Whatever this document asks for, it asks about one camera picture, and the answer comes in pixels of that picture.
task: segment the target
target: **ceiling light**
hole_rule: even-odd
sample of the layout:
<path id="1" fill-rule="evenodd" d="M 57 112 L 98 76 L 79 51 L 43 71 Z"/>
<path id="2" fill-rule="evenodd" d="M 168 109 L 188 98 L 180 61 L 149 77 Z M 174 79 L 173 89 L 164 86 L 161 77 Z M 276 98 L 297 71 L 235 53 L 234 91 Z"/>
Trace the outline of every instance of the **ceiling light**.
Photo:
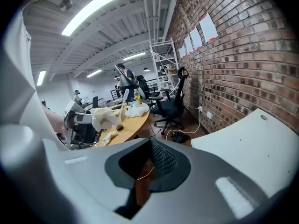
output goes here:
<path id="1" fill-rule="evenodd" d="M 101 71 L 102 71 L 102 70 L 96 70 L 95 72 L 91 73 L 91 74 L 88 75 L 87 77 L 88 77 L 88 78 L 89 78 L 89 77 L 92 77 L 92 76 L 94 76 L 94 75 L 100 73 Z"/>
<path id="2" fill-rule="evenodd" d="M 93 14 L 96 10 L 111 2 L 112 0 L 93 0 L 88 3 L 77 15 L 70 21 L 70 23 L 66 26 L 62 35 L 70 36 L 73 31 L 91 14 Z"/>
<path id="3" fill-rule="evenodd" d="M 41 72 L 39 73 L 39 77 L 38 77 L 38 80 L 37 80 L 37 86 L 42 85 L 42 83 L 43 83 L 43 79 L 45 78 L 45 75 L 46 75 L 46 71 L 45 71 L 45 70 L 44 70 L 44 71 L 41 71 Z"/>
<path id="4" fill-rule="evenodd" d="M 133 55 L 133 56 L 129 56 L 127 58 L 124 58 L 123 60 L 126 61 L 126 60 L 129 60 L 129 59 L 135 58 L 137 56 L 143 56 L 143 55 L 145 55 L 145 52 L 139 53 L 139 54 L 136 54 L 136 55 Z"/>

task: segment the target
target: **dark floor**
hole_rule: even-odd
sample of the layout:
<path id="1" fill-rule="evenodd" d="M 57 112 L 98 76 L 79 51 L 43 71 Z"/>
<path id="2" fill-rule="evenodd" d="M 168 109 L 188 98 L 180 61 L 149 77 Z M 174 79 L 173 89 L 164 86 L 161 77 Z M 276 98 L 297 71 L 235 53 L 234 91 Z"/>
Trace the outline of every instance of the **dark floor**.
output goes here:
<path id="1" fill-rule="evenodd" d="M 158 132 L 158 134 L 156 135 L 156 138 L 166 139 L 166 135 L 167 135 L 169 130 L 171 130 L 171 129 L 180 129 L 180 127 L 177 127 L 177 126 L 169 126 L 165 130 L 165 135 L 161 135 L 161 131 L 159 131 L 159 130 L 160 130 L 160 128 L 161 129 L 163 129 L 163 128 L 162 127 L 154 127 L 154 123 L 155 123 L 154 121 L 158 120 L 158 119 L 161 119 L 161 118 L 162 117 L 160 115 L 150 114 L 149 119 L 148 119 L 148 123 L 145 124 L 143 126 L 143 128 L 139 130 L 138 136 L 140 138 L 146 138 L 146 137 L 150 137 L 152 135 L 155 135 Z M 187 111 L 185 111 L 183 116 L 181 117 L 181 122 L 185 127 L 184 130 L 183 130 L 184 132 L 194 132 L 198 128 L 198 122 Z M 172 132 L 173 131 L 169 132 L 169 134 L 167 136 L 167 140 L 171 140 Z M 191 139 L 194 139 L 194 138 L 197 138 L 197 137 L 204 136 L 204 135 L 206 135 L 206 133 L 201 128 L 199 128 L 196 133 L 188 133 L 188 135 L 190 136 Z M 191 140 L 188 140 L 187 142 L 185 142 L 182 145 L 187 145 L 187 146 L 191 147 Z M 152 168 L 153 168 L 153 164 L 150 161 L 148 161 L 147 165 L 145 165 L 143 171 L 141 172 L 139 178 L 141 178 L 141 177 L 145 176 L 146 174 L 148 174 Z M 154 179 L 155 179 L 155 169 L 153 169 L 153 171 L 147 177 L 136 181 L 136 198 L 137 198 L 137 204 L 139 204 L 140 206 L 143 206 L 146 203 L 146 201 L 149 199 L 150 194 L 148 192 L 148 187 L 149 187 L 149 184 Z"/>

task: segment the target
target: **black bag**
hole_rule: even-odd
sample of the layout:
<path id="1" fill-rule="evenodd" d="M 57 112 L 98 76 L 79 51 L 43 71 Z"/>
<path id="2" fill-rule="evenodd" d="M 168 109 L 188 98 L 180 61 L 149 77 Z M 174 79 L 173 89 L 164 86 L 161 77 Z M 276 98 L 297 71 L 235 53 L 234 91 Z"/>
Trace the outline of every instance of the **black bag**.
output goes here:
<path id="1" fill-rule="evenodd" d="M 189 139 L 190 139 L 190 136 L 187 134 L 184 134 L 182 132 L 173 132 L 171 134 L 171 140 L 176 143 L 182 144 L 182 143 L 185 143 Z"/>

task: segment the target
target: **ceiling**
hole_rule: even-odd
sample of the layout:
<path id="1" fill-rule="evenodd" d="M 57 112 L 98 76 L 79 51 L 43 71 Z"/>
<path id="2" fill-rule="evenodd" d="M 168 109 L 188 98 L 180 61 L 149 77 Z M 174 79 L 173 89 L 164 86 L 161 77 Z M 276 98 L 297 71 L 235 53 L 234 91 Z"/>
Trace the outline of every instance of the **ceiling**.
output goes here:
<path id="1" fill-rule="evenodd" d="M 124 63 L 123 58 L 144 51 L 146 55 L 124 64 L 129 68 L 151 65 L 149 33 L 152 42 L 157 41 L 158 30 L 158 41 L 166 37 L 169 27 L 166 24 L 170 23 L 174 8 L 171 0 L 161 0 L 159 12 L 159 0 L 156 0 L 156 6 L 153 6 L 155 1 L 146 0 L 147 23 L 144 0 L 113 0 L 89 16 L 68 37 L 61 35 L 62 31 L 92 0 L 70 0 L 72 7 L 69 11 L 60 9 L 62 1 L 40 0 L 24 9 L 24 23 L 32 38 L 30 56 L 35 80 L 42 70 L 47 71 L 46 82 L 57 74 L 71 73 L 74 77 L 86 77 L 87 73 L 98 69 L 104 71 L 102 75 L 112 75 L 113 66 Z"/>

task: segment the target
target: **screw hole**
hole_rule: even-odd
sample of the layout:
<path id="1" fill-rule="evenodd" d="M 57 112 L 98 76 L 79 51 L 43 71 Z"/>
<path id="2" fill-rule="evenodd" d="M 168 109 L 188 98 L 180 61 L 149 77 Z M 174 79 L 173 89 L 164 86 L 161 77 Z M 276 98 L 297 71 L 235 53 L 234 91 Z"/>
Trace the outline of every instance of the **screw hole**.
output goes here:
<path id="1" fill-rule="evenodd" d="M 266 116 L 264 116 L 264 115 L 261 115 L 261 118 L 262 118 L 263 120 L 268 120 L 268 118 L 267 118 Z"/>

